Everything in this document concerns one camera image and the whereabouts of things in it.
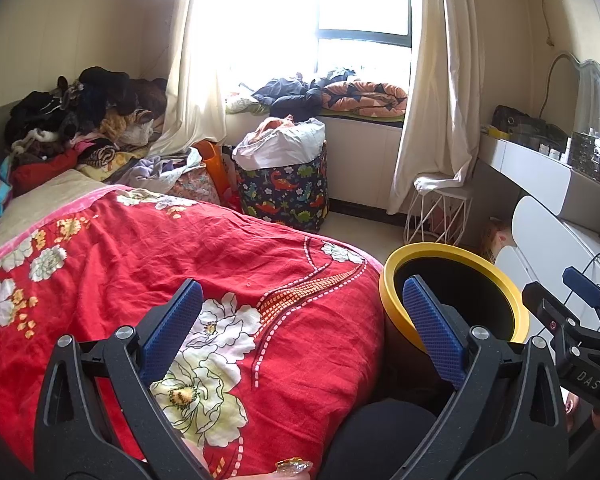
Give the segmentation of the right hand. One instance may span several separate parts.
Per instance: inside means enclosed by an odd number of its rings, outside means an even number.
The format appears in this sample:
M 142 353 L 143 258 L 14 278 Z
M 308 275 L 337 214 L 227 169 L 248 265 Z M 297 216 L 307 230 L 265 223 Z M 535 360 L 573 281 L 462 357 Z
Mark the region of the right hand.
M 595 431 L 600 431 L 600 410 L 582 403 L 576 394 L 565 388 L 561 388 L 560 391 L 562 400 L 564 400 L 567 431 L 571 434 L 576 427 L 583 425 L 586 418 L 591 422 Z

